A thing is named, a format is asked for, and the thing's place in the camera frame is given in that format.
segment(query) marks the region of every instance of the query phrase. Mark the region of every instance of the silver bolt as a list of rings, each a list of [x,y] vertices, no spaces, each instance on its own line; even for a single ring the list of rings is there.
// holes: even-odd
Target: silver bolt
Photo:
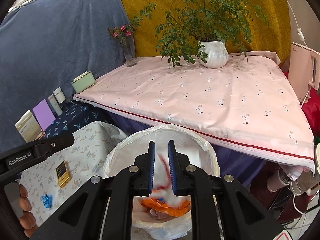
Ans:
[[[196,170],[196,167],[195,167],[195,166],[193,166],[193,165],[188,165],[188,166],[186,167],[186,170],[187,170],[187,171],[191,171],[191,172],[193,172],[193,171],[195,171],[195,170]]]
[[[225,175],[223,178],[226,182],[233,182],[233,176],[231,175]]]
[[[100,180],[101,180],[101,179],[100,179],[99,176],[94,176],[94,177],[92,177],[92,178],[90,179],[91,183],[93,183],[93,184],[99,183]]]
[[[139,170],[139,168],[137,166],[131,166],[129,167],[129,171],[130,172],[137,172]]]

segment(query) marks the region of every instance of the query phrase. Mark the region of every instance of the orange bag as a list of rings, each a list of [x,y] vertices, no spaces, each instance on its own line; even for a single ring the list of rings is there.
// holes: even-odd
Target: orange bag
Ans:
[[[162,198],[145,198],[141,200],[141,205],[146,208],[153,208],[159,212],[167,213],[172,217],[181,217],[190,210],[190,201],[186,200],[180,207],[170,207],[162,202]]]

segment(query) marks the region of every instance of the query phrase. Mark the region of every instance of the gray-blue fabric backdrop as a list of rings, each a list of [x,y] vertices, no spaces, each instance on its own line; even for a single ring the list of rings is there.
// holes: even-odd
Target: gray-blue fabric backdrop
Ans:
[[[0,26],[0,153],[24,143],[15,123],[58,87],[70,97],[85,71],[124,62],[107,28],[128,23],[121,0],[35,0]]]

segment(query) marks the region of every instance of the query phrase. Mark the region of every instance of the white ribbed flower pot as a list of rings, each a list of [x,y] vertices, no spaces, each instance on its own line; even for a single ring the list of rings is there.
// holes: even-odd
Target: white ribbed flower pot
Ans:
[[[207,63],[204,63],[201,59],[200,62],[207,68],[221,68],[228,61],[228,52],[226,45],[222,41],[202,41],[201,44],[205,48],[200,48],[199,51],[204,51],[208,54],[206,58]]]

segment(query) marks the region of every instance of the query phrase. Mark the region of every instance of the mustard patterned fabric backdrop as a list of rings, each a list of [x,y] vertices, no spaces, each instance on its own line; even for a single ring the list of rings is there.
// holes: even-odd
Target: mustard patterned fabric backdrop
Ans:
[[[168,9],[170,1],[165,0],[122,0],[125,11],[131,19],[149,2],[156,3],[159,8]],[[254,17],[251,22],[252,43],[246,44],[247,50],[275,51],[281,61],[285,61],[290,53],[291,29],[288,6],[285,0],[249,0],[250,4],[260,5],[266,14],[269,26]],[[141,22],[141,27],[135,33],[136,57],[157,56],[155,27],[164,22],[164,12],[155,10],[152,20],[146,19]],[[237,52],[227,44],[229,53]]]

